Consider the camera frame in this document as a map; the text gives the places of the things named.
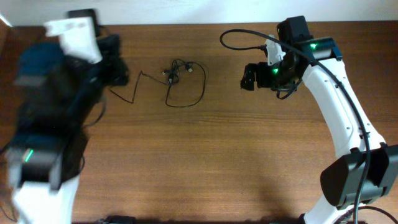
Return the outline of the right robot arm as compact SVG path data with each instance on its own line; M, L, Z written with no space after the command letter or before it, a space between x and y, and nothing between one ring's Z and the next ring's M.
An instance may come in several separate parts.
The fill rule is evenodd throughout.
M336 42L314 38L303 16L277 25L262 46L266 62L246 65L241 88L268 88L279 99L304 84L330 130L336 161L320 176L322 196L299 223L343 223L386 196L397 178L397 146L386 144L362 109L348 81Z

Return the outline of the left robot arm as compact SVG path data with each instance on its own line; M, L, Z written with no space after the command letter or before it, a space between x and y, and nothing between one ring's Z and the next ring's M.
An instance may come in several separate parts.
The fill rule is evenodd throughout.
M95 9L44 24L47 40L25 49L15 85L16 131L3 148L18 223L70 223L88 144L87 117L109 86L129 82L121 38L101 34Z

